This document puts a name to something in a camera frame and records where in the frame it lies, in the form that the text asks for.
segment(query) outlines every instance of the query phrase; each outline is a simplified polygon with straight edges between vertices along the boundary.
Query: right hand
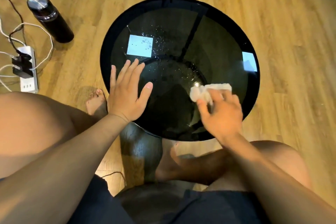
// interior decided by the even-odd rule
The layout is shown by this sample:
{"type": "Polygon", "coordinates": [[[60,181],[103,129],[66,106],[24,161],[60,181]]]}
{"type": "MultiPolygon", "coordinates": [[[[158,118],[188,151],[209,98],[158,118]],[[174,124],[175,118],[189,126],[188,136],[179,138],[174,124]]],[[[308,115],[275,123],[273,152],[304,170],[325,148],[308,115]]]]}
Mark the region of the right hand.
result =
{"type": "Polygon", "coordinates": [[[207,103],[197,100],[202,123],[220,143],[225,138],[240,134],[242,131],[243,112],[237,95],[230,90],[208,89],[213,100],[214,109],[208,112],[207,103]]]}
{"type": "Polygon", "coordinates": [[[119,116],[127,123],[142,115],[153,89],[153,83],[146,83],[138,98],[138,84],[144,67],[144,63],[139,65],[138,59],[132,64],[127,60],[116,79],[116,67],[112,66],[108,98],[109,114],[119,116]]]}

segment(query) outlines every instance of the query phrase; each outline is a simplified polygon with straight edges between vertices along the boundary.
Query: glass tabletop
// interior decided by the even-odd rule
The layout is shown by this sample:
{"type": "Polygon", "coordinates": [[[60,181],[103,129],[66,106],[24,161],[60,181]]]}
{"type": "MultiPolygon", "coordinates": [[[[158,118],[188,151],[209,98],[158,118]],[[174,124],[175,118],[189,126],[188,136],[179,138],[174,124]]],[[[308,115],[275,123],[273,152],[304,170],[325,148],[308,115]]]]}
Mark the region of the glass tabletop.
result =
{"type": "Polygon", "coordinates": [[[127,59],[145,63],[139,93],[153,91],[134,121],[146,132],[179,141],[213,138],[189,97],[192,86],[229,83],[244,118],[258,95],[260,73],[254,48],[241,28],[216,8],[196,0],[146,0],[122,13],[108,30],[100,68],[109,90],[127,59]]]}

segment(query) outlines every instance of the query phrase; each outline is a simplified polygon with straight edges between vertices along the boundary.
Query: forearm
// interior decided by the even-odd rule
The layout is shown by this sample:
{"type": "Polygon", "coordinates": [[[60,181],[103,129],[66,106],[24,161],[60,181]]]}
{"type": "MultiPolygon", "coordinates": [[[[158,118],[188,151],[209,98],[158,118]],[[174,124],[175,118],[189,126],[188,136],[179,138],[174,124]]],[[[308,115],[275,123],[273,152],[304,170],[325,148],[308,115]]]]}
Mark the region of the forearm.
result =
{"type": "Polygon", "coordinates": [[[335,223],[336,210],[267,160],[242,136],[224,140],[272,223],[335,223]]]}
{"type": "Polygon", "coordinates": [[[0,182],[0,223],[66,223],[126,125],[107,115],[0,182]]]}

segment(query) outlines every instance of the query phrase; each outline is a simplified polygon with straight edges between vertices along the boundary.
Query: power strip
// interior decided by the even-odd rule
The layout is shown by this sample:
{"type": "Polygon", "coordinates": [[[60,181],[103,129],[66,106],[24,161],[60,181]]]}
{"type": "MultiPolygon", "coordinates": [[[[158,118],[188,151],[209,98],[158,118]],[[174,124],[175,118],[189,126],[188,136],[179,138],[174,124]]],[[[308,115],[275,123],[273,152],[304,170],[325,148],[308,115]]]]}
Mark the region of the power strip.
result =
{"type": "MultiPolygon", "coordinates": [[[[18,47],[18,50],[20,52],[27,53],[29,56],[31,56],[30,62],[32,63],[33,68],[35,68],[36,62],[35,62],[34,49],[31,48],[30,46],[22,46],[18,47]]],[[[20,88],[22,92],[30,92],[30,93],[39,92],[36,69],[33,70],[33,77],[27,79],[20,77],[20,88]]]]}

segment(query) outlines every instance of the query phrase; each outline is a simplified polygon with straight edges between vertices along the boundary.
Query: water bottle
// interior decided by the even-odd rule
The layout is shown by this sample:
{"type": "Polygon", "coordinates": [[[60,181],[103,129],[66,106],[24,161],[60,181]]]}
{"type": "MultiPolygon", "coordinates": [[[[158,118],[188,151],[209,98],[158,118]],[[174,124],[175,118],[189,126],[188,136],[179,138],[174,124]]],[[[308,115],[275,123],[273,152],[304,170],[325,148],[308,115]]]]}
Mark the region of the water bottle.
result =
{"type": "Polygon", "coordinates": [[[27,5],[57,42],[68,43],[74,38],[72,30],[50,0],[27,0],[27,5]]]}

